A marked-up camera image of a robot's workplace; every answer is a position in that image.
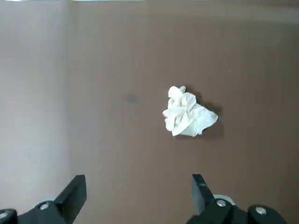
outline screw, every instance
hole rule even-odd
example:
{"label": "screw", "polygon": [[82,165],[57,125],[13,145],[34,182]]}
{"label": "screw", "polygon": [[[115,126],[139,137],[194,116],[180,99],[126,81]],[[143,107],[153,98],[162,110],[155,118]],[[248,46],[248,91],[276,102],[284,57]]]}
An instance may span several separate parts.
{"label": "screw", "polygon": [[262,207],[256,207],[256,212],[260,215],[266,215],[267,211],[266,209],[262,208]]}
{"label": "screw", "polygon": [[45,209],[47,209],[48,207],[49,207],[49,203],[46,202],[45,204],[42,204],[42,205],[39,207],[39,209],[40,209],[40,210],[45,210]]}
{"label": "screw", "polygon": [[217,201],[217,205],[219,205],[220,207],[225,207],[226,206],[226,202],[224,200],[218,200]]}
{"label": "screw", "polygon": [[5,211],[5,212],[2,212],[1,214],[0,214],[0,219],[2,219],[2,218],[5,218],[6,216],[8,216],[8,213]]}

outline brown surface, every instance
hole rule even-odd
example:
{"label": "brown surface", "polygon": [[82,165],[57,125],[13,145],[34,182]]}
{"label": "brown surface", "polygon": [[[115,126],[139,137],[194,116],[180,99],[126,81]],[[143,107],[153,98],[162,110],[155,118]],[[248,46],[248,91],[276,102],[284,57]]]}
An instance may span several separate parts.
{"label": "brown surface", "polygon": [[[145,1],[72,3],[61,15],[56,3],[34,16],[30,7],[23,13],[27,24],[39,19],[34,35],[30,25],[6,26],[1,43],[9,85],[1,82],[0,97],[15,102],[19,89],[27,96],[1,110],[1,168],[15,167],[9,186],[24,175],[34,185],[5,185],[2,207],[28,209],[83,173],[89,194],[78,223],[181,224],[194,213],[191,174],[201,173],[242,208],[264,203],[299,221],[297,9]],[[14,32],[23,37],[17,43],[39,48],[15,52]],[[3,62],[12,49],[14,61]],[[183,84],[220,114],[194,139],[173,138],[164,127],[167,91]],[[26,111],[28,101],[43,122]],[[20,117],[34,125],[9,122]],[[28,200],[8,200],[20,189]]]}

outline crumpled tissue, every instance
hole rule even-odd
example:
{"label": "crumpled tissue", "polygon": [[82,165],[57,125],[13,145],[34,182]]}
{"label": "crumpled tissue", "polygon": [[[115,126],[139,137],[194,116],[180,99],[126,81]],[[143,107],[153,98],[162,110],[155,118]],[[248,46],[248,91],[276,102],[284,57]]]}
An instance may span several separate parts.
{"label": "crumpled tissue", "polygon": [[218,116],[196,103],[196,96],[185,92],[186,87],[172,86],[168,91],[168,108],[163,111],[166,129],[176,135],[196,136],[212,126]]}

